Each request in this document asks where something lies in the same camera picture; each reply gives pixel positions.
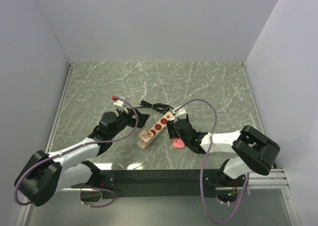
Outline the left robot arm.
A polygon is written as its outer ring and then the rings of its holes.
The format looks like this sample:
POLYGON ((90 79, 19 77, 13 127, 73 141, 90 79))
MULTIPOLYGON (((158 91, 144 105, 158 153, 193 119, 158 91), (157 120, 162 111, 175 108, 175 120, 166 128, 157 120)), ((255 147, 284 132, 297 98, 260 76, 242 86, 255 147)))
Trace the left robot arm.
POLYGON ((142 128, 149 114, 138 110, 105 112, 93 132, 80 143, 61 151, 34 153, 14 182, 15 201, 42 206, 65 188, 82 184, 102 191, 104 177, 90 158, 105 153, 126 127, 142 128))

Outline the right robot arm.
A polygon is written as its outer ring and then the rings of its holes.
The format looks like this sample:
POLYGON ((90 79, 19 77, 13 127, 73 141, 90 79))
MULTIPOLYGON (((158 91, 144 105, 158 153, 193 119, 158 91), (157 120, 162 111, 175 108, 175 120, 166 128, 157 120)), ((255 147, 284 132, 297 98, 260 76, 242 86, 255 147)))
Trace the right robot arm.
POLYGON ((188 119, 170 120, 166 125, 171 139, 181 139, 196 154, 221 152, 237 155, 226 160, 218 173, 219 182, 225 186, 247 173, 268 175, 280 152, 276 142, 249 125, 240 131, 219 134, 196 131, 188 119))

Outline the pink flat plug adapter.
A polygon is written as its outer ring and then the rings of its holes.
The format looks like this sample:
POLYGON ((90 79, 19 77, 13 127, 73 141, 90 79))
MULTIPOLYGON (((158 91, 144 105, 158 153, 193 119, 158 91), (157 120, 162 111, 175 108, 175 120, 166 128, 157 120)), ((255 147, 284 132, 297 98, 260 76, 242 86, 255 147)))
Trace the pink flat plug adapter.
POLYGON ((185 144, 184 144, 183 140, 180 139, 180 138, 174 138, 173 141, 172 141, 172 145, 176 149, 182 149, 182 148, 185 147, 185 144))

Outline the beige power strip red sockets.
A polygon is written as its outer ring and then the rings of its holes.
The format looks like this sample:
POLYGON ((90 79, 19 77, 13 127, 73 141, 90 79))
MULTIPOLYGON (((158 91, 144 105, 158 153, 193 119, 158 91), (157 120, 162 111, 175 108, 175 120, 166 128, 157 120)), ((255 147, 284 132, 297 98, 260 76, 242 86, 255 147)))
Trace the beige power strip red sockets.
POLYGON ((142 149, 147 148, 159 136, 159 134, 163 132, 163 130, 166 128, 166 123, 169 120, 174 120, 174 116, 172 112, 167 112, 166 114, 164 114, 164 116, 161 117, 160 120, 157 121, 155 125, 149 129, 149 130, 155 130, 156 132, 156 135, 151 141, 149 141, 148 143, 145 143, 139 138, 137 141, 137 146, 139 146, 142 149))

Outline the aluminium frame rail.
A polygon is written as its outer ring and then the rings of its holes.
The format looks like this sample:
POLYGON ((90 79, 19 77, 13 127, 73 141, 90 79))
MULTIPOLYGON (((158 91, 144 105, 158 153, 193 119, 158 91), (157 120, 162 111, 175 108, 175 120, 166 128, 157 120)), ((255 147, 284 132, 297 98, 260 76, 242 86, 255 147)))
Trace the aluminium frame rail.
POLYGON ((289 189, 289 184, 282 168, 272 169, 267 176, 251 173, 248 189, 289 189))

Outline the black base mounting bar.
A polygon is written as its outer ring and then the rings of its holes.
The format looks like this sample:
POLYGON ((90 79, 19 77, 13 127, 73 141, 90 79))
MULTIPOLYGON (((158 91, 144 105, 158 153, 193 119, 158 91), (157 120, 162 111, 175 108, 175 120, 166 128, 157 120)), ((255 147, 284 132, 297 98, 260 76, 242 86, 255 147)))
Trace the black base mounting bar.
MULTIPOLYGON (((116 197, 199 196, 200 170, 102 170, 92 184, 113 191, 116 197)), ((217 188, 242 187, 246 177, 230 179, 218 169, 203 172, 204 196, 216 197, 217 188)))

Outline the pink cube socket adapter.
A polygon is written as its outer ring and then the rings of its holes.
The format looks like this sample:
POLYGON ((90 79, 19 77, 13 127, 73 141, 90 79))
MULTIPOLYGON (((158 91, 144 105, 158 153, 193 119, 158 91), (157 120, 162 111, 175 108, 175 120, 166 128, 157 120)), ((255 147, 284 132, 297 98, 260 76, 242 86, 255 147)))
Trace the pink cube socket adapter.
POLYGON ((139 138, 143 142, 148 143, 154 138, 155 135, 156 135, 155 130, 143 129, 139 134, 139 138))

